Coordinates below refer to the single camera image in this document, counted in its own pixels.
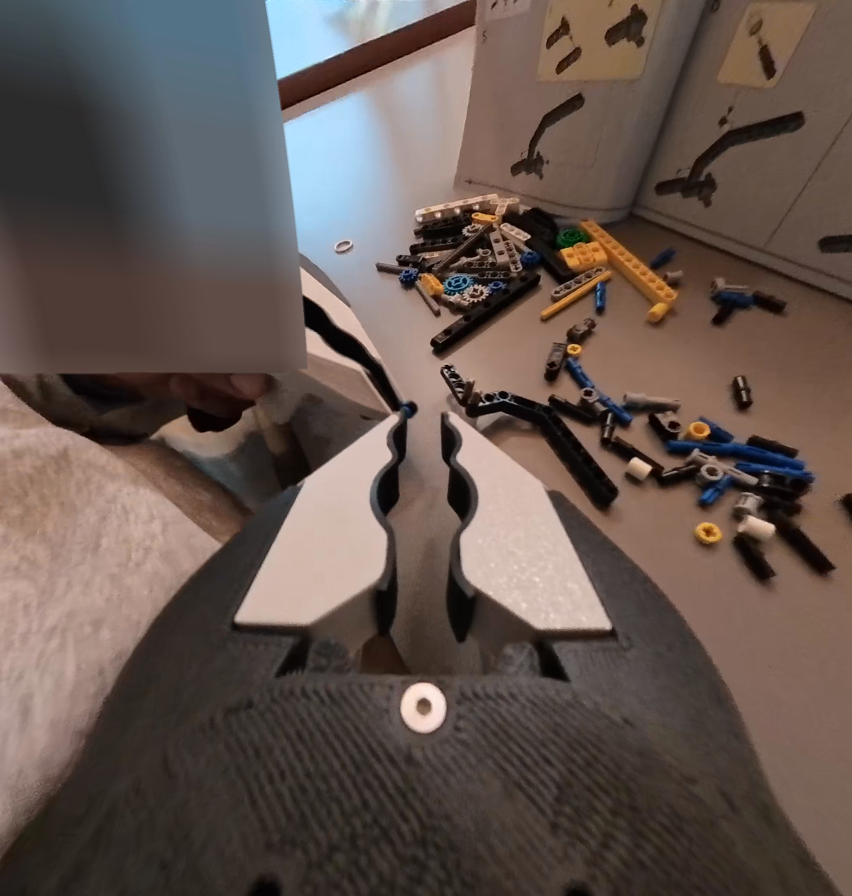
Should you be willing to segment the pile of small lego pins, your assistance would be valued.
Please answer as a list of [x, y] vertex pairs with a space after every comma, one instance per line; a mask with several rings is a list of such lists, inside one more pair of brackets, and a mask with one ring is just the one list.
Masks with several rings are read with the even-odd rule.
[[585, 319], [568, 330], [564, 341], [552, 342], [544, 380], [551, 384], [566, 374], [577, 386], [578, 398], [551, 394], [550, 408], [597, 427], [601, 448], [622, 459], [635, 483], [695, 483], [702, 510], [713, 509], [733, 493], [731, 543], [756, 581], [767, 583], [776, 575], [767, 552], [774, 539], [783, 541], [813, 573], [835, 573], [835, 562], [797, 521], [816, 478], [796, 452], [756, 435], [741, 442], [704, 417], [683, 424], [675, 399], [626, 392], [613, 400], [581, 363], [585, 339], [595, 325], [594, 319]]

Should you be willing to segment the person's left hand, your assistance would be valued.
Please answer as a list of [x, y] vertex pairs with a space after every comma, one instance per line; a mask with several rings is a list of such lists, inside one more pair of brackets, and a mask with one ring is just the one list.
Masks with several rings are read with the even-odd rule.
[[170, 393], [192, 409], [226, 417], [254, 405], [275, 381], [262, 374], [175, 374], [168, 380]]

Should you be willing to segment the grey blue black lego assembly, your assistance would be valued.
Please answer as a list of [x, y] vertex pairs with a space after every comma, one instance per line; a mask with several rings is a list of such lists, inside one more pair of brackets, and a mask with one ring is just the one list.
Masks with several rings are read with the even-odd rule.
[[749, 290], [747, 286], [731, 284], [716, 277], [710, 284], [710, 298], [716, 305], [710, 321], [714, 327], [723, 326], [734, 314], [748, 308], [758, 308], [773, 315], [782, 315], [788, 303], [762, 290]]

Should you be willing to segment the person's left forearm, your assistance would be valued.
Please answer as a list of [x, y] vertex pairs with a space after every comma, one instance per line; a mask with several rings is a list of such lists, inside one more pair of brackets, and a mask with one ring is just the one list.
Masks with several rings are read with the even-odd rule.
[[77, 386], [0, 375], [0, 860], [71, 773], [151, 622], [218, 549], [100, 443], [143, 441], [182, 403]]

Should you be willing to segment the long yellow lego beam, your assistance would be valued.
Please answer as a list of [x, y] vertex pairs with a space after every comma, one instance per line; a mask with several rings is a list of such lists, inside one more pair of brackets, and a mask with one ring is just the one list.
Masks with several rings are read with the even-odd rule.
[[665, 302], [670, 303], [672, 308], [678, 297], [678, 292], [674, 288], [667, 286], [659, 275], [651, 271], [595, 220], [583, 219], [579, 222], [579, 226], [588, 232], [594, 241], [602, 244], [608, 262], [648, 300], [650, 307]]

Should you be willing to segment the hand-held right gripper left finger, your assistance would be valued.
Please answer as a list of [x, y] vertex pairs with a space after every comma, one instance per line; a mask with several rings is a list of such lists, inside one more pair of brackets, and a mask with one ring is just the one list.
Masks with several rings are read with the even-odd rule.
[[398, 604], [398, 411], [303, 480], [235, 616], [243, 630], [333, 639], [357, 651], [387, 635]]

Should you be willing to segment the black bent lego beam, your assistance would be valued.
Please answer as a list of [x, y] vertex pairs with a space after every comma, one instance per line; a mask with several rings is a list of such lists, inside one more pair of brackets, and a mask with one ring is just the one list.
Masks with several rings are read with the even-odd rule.
[[454, 364], [443, 364], [440, 375], [467, 418], [504, 414], [537, 428], [592, 504], [611, 508], [619, 488], [550, 405], [506, 390], [480, 392]]

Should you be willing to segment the thin grey lego beam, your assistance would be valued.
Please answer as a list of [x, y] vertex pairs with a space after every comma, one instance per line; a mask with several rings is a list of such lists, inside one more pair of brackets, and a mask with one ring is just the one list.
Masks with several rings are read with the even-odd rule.
[[608, 280], [610, 278], [611, 271], [607, 268], [603, 266], [593, 267], [585, 272], [577, 274], [575, 278], [556, 286], [551, 293], [551, 297], [554, 301], [559, 301], [576, 292], [577, 289], [581, 287], [588, 286], [591, 288], [589, 284], [594, 283], [598, 279]]

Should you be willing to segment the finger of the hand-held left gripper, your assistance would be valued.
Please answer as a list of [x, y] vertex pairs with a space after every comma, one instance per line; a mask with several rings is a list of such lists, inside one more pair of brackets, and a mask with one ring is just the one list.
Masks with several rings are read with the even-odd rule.
[[318, 334], [306, 335], [303, 372], [303, 455], [313, 472], [397, 412], [369, 372], [332, 349]]
[[[318, 334], [336, 352], [365, 368], [380, 394], [398, 412], [399, 404], [405, 399], [376, 345], [338, 287], [304, 255], [300, 257], [300, 282], [305, 338], [308, 334]], [[304, 370], [299, 372], [302, 391]]]

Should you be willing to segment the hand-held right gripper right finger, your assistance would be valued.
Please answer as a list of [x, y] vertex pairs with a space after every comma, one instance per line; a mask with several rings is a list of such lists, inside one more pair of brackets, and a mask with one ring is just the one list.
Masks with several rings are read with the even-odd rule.
[[497, 656], [509, 644], [613, 632], [550, 493], [453, 412], [440, 418], [450, 542], [447, 617], [454, 638]]

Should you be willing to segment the white lego beam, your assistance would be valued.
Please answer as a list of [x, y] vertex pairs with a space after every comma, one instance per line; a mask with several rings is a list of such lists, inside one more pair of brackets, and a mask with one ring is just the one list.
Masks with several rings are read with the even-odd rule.
[[458, 199], [447, 203], [433, 204], [417, 209], [414, 220], [417, 224], [454, 218], [462, 214], [487, 212], [492, 214], [499, 205], [498, 194], [487, 194]]

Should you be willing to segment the yellow lego axle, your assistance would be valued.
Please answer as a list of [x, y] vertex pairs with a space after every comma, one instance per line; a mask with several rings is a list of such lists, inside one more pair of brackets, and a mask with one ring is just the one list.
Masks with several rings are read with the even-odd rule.
[[556, 315], [560, 314], [561, 312], [563, 312], [566, 308], [571, 307], [572, 305], [577, 303], [581, 298], [585, 297], [588, 293], [593, 291], [599, 281], [600, 281], [600, 279], [598, 279], [594, 283], [589, 284], [589, 286], [591, 288], [589, 288], [588, 286], [581, 287], [581, 288], [577, 289], [577, 291], [572, 293], [571, 295], [569, 295], [559, 301], [556, 301], [556, 302], [552, 303], [550, 306], [544, 308], [544, 310], [540, 314], [540, 320], [542, 322], [546, 322], [546, 321], [554, 318]]

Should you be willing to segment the wide black lego piece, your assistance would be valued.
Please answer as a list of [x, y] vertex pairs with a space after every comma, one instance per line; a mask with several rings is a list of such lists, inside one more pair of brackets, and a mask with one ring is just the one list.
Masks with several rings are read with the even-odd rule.
[[563, 261], [556, 247], [559, 232], [555, 217], [543, 208], [535, 206], [518, 213], [508, 213], [505, 222], [514, 225], [530, 235], [525, 241], [526, 247], [541, 257], [544, 270], [553, 277], [557, 284], [571, 280], [574, 272]]

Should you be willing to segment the lego instruction booklet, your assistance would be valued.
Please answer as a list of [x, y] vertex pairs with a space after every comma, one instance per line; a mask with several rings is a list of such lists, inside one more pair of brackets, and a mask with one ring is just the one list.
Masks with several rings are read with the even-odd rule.
[[479, 2], [454, 184], [852, 300], [852, 1]]

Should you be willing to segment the long black lego beam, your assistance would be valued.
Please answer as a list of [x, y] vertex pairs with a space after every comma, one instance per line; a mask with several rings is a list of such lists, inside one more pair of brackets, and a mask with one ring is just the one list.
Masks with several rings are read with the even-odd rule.
[[430, 342], [432, 354], [443, 355], [492, 322], [501, 312], [532, 293], [540, 285], [541, 278], [535, 271], [524, 273], [508, 281], [500, 290], [490, 293], [432, 337]]

